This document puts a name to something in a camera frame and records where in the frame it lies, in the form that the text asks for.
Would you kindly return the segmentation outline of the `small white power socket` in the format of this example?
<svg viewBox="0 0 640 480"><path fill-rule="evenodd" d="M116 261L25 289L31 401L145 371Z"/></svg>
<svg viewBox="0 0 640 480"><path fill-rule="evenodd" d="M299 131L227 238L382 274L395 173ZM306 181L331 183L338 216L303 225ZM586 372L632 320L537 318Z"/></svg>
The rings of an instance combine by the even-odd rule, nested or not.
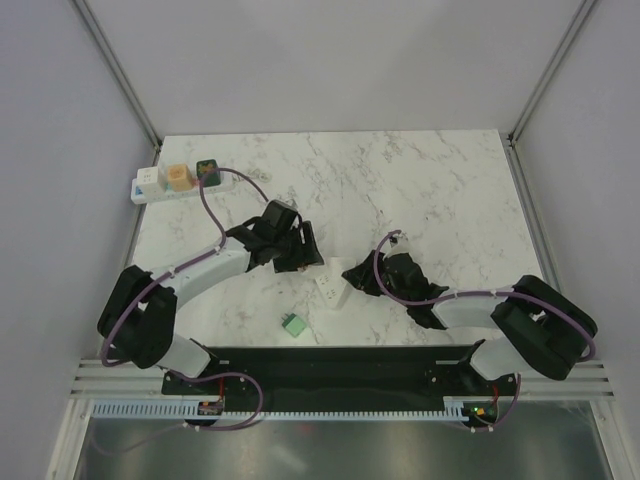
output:
<svg viewBox="0 0 640 480"><path fill-rule="evenodd" d="M316 269L314 280L326 306L332 310L342 307L348 297L351 285L342 274L352 269L356 261L349 257L331 257Z"/></svg>

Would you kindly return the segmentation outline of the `green plug adapter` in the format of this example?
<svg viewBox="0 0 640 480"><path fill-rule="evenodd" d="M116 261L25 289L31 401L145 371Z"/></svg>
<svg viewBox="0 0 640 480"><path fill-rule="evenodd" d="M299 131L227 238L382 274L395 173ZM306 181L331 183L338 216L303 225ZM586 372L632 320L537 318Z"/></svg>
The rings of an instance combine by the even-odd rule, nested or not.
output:
<svg viewBox="0 0 640 480"><path fill-rule="evenodd" d="M293 338L299 337L307 328L307 323L298 315L289 313L282 317L282 328Z"/></svg>

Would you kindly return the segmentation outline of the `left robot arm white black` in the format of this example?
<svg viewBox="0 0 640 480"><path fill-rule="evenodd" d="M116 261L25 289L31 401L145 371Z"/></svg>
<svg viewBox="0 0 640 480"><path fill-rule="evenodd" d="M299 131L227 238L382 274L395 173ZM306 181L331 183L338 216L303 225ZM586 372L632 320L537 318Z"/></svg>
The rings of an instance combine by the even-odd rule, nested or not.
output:
<svg viewBox="0 0 640 480"><path fill-rule="evenodd" d="M160 367L184 376L198 393L211 392L220 371L204 347L175 332L176 315L210 288L268 263L276 273L324 263L312 223L278 200L270 201L262 215L225 231L219 244L177 266L126 268L97 324L104 339L103 364Z"/></svg>

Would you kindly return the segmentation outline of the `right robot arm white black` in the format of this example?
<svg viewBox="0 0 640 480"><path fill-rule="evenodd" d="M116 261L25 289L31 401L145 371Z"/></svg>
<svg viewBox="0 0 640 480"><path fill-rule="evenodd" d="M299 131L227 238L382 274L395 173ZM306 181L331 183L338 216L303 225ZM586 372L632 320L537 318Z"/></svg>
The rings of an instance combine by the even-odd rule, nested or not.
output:
<svg viewBox="0 0 640 480"><path fill-rule="evenodd" d="M500 331L500 338L475 343L463 358L457 377L469 393L526 370L561 381L595 353L593 319L534 275L522 276L505 290L462 292L430 282L406 250L373 250L342 277L367 295L402 304L425 329Z"/></svg>

